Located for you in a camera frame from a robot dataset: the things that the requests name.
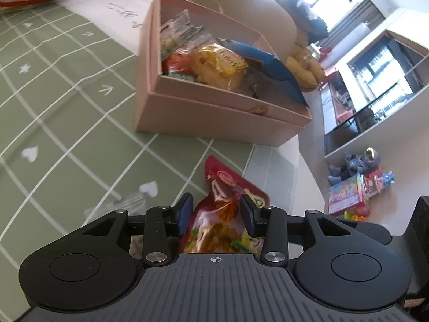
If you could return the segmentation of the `red yellow snack pouch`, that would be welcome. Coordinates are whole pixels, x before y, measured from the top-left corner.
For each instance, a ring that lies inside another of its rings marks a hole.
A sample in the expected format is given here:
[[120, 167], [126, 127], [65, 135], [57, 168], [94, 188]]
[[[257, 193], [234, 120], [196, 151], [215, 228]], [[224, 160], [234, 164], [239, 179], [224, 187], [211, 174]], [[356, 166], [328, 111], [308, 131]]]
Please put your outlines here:
[[260, 255], [264, 238], [248, 234], [240, 213], [241, 196], [247, 195], [263, 208], [267, 194], [235, 173], [214, 156], [204, 164], [209, 194], [195, 208], [180, 242], [185, 253], [255, 253]]

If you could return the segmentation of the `yellow plush toy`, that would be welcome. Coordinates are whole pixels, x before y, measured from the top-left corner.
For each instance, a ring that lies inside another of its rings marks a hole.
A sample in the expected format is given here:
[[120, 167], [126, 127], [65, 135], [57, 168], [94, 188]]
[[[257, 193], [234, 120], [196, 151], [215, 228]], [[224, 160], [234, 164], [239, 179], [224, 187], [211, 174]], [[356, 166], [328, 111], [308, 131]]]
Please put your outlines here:
[[312, 56], [310, 51], [296, 44], [284, 65], [297, 80], [299, 88], [303, 92], [312, 92], [318, 89], [327, 78], [325, 69]]

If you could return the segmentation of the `green grid tablecloth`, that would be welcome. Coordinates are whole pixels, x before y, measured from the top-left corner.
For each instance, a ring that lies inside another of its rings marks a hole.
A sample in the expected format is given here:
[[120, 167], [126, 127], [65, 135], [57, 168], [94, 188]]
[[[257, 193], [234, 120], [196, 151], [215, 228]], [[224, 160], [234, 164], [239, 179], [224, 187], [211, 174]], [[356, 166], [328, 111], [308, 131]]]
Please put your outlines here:
[[1, 17], [1, 320], [27, 310], [23, 260], [142, 192], [150, 206], [208, 194], [214, 156], [291, 209], [296, 169], [275, 148], [138, 134], [137, 58], [94, 23], [49, 4]]

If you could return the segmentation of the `red spicy snack packet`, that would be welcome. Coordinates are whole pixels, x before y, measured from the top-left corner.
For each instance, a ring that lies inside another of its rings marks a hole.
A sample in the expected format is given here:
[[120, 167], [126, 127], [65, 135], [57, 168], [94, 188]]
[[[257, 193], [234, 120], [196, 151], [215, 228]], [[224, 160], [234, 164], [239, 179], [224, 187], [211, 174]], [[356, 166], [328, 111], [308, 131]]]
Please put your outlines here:
[[188, 53], [174, 52], [162, 61], [162, 71], [165, 76], [195, 82], [196, 77], [191, 69], [191, 59]]

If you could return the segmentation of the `pink cardboard box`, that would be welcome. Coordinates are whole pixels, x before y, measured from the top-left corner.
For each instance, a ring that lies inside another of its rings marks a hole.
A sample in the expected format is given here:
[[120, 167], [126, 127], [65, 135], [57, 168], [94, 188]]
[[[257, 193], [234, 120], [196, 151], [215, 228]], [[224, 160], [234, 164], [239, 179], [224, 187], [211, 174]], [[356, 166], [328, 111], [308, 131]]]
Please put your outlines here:
[[140, 37], [137, 131], [280, 146], [311, 119], [261, 34], [188, 0], [153, 0]]

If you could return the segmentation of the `toy pile on floor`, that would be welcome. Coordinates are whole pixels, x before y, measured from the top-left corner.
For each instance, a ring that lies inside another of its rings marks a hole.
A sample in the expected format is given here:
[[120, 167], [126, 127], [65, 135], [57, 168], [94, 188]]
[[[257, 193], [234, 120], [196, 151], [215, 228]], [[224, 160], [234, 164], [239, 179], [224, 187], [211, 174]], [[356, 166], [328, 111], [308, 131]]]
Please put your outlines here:
[[329, 166], [328, 214], [365, 221], [370, 216], [370, 199], [395, 183], [392, 171], [380, 168], [380, 155], [368, 147], [363, 154], [346, 153], [340, 166]]

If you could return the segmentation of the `blue snack bag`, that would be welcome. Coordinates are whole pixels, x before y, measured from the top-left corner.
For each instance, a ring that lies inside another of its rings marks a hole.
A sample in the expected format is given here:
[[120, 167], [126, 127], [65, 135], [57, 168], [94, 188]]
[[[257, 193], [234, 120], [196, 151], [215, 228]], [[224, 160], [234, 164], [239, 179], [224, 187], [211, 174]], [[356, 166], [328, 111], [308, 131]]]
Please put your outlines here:
[[305, 100], [301, 89], [299, 88], [297, 80], [274, 54], [270, 54], [269, 52], [262, 51], [256, 47], [237, 42], [232, 39], [220, 39], [220, 41], [223, 46], [231, 51], [234, 51], [244, 59], [251, 58], [262, 62], [263, 67], [273, 79], [282, 80], [284, 86], [287, 89], [288, 95], [269, 95], [268, 98], [264, 99], [263, 101], [282, 106], [283, 108], [285, 108], [286, 104], [289, 103], [296, 103], [303, 105], [305, 108], [309, 108], [309, 105]]

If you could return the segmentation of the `dark brown snack packet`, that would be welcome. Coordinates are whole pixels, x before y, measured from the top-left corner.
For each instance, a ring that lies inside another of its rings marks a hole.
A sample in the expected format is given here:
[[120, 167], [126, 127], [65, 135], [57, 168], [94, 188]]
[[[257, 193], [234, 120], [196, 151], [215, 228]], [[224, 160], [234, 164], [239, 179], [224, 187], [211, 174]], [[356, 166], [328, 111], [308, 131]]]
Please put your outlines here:
[[244, 70], [243, 82], [238, 93], [259, 100], [267, 99], [269, 95], [274, 94], [288, 95], [282, 80], [273, 79], [262, 62], [251, 58], [245, 60], [248, 67]]

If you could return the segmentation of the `small green white candy packet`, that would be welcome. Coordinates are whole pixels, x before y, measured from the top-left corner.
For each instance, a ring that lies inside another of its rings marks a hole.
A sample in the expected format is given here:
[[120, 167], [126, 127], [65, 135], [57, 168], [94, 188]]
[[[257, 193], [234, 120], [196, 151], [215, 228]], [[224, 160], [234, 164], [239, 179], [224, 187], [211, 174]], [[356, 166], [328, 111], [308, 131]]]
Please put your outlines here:
[[160, 56], [166, 59], [179, 47], [187, 44], [199, 36], [204, 30], [203, 26], [194, 25], [187, 9], [170, 18], [161, 26]]

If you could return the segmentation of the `beige chair behind box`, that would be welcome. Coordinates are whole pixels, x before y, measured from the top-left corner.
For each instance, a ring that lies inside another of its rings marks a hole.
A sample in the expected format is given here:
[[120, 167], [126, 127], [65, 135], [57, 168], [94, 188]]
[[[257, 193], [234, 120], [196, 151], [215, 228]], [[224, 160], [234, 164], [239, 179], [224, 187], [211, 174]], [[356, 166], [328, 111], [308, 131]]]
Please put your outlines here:
[[294, 48], [297, 27], [286, 10], [274, 0], [190, 0], [213, 9], [260, 33], [277, 58], [285, 62]]

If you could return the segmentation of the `yellow cake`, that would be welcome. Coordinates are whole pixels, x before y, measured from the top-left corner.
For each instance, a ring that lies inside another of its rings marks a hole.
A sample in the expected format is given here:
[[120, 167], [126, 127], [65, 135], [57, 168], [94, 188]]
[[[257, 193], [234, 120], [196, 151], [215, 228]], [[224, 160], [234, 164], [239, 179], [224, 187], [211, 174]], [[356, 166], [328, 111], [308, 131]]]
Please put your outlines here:
[[248, 67], [243, 57], [216, 43], [196, 47], [190, 59], [198, 82], [232, 92], [239, 89]]

